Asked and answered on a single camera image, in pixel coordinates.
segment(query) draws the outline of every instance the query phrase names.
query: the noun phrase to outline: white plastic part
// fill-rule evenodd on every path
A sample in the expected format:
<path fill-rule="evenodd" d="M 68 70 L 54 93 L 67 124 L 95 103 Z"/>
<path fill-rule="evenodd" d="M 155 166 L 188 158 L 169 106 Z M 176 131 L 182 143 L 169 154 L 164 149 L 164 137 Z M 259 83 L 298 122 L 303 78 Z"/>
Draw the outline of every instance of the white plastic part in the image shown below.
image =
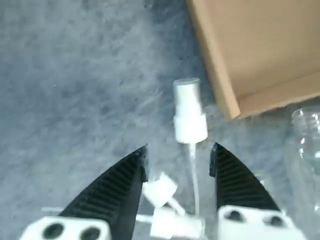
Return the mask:
<path fill-rule="evenodd" d="M 184 215 L 185 209 L 173 198 L 177 188 L 177 184 L 162 172 L 158 180 L 143 183 L 142 193 L 155 208 L 168 203 L 180 215 Z"/>
<path fill-rule="evenodd" d="M 61 216 L 46 216 L 30 224 L 20 240 L 81 240 L 82 235 L 93 228 L 95 233 L 98 231 L 96 240 L 112 240 L 109 225 L 103 220 Z"/>
<path fill-rule="evenodd" d="M 161 239 L 188 238 L 201 239 L 204 237 L 205 223 L 198 217 L 177 215 L 169 207 L 154 210 L 150 236 Z"/>
<path fill-rule="evenodd" d="M 236 211 L 241 220 L 230 219 Z M 270 224 L 272 217 L 281 224 Z M 307 240 L 293 221 L 279 211 L 226 205 L 218 211 L 219 240 Z"/>
<path fill-rule="evenodd" d="M 196 144 L 208 137 L 206 115 L 200 99 L 200 80 L 183 78 L 174 81 L 175 138 L 182 144 Z"/>

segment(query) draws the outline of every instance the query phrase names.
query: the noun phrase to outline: floor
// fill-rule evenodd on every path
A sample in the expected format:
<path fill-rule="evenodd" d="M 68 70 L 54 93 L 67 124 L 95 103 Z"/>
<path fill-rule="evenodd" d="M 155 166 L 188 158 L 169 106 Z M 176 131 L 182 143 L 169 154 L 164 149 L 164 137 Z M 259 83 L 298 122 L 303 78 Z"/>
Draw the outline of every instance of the floor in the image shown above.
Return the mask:
<path fill-rule="evenodd" d="M 66 206 L 146 143 L 150 161 L 178 182 L 176 198 L 192 213 L 189 169 L 173 128 L 173 81 L 187 77 L 202 80 L 209 127 L 197 153 L 202 212 L 213 211 L 214 142 L 276 181 L 267 189 L 286 205 L 277 193 L 288 189 L 281 161 L 291 112 L 320 103 L 226 122 L 184 0 L 2 0 L 0 56 L 1 239 L 17 239 L 45 215 L 41 207 Z M 137 226 L 135 239 L 149 239 L 148 231 Z"/>

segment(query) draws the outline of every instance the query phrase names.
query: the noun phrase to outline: clear plastic tube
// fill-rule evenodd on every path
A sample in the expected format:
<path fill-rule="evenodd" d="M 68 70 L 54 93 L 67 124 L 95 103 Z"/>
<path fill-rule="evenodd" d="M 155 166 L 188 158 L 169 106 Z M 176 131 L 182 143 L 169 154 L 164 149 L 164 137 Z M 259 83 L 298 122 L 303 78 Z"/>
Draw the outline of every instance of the clear plastic tube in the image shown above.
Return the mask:
<path fill-rule="evenodd" d="M 199 183 L 197 175 L 196 164 L 196 143 L 188 144 L 188 154 L 190 160 L 190 169 L 193 182 L 193 194 L 194 194 L 194 213 L 198 217 L 200 215 L 200 195 L 199 195 Z"/>

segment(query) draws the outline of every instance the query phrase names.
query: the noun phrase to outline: ridged surface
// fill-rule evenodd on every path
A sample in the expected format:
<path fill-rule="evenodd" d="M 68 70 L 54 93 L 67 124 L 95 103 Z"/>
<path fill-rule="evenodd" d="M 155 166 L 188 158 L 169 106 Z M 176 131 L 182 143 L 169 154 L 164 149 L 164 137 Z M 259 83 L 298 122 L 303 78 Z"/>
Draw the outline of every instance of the ridged surface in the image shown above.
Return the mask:
<path fill-rule="evenodd" d="M 218 143 L 211 152 L 210 175 L 216 181 L 217 209 L 224 205 L 235 205 L 279 211 L 254 174 Z"/>
<path fill-rule="evenodd" d="M 109 168 L 84 189 L 60 216 L 86 219 L 101 219 L 109 223 L 112 237 L 131 239 L 139 206 L 143 181 L 146 180 L 144 162 L 146 147 L 142 147 Z M 125 233 L 125 238 L 118 234 Z"/>

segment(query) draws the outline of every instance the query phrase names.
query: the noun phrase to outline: cardboard box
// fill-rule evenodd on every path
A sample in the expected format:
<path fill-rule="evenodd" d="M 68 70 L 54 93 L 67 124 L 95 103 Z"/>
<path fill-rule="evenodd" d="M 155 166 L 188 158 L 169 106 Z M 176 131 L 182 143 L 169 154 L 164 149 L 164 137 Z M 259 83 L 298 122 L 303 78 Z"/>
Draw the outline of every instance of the cardboard box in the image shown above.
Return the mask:
<path fill-rule="evenodd" d="M 186 0 L 228 119 L 320 95 L 320 0 Z"/>

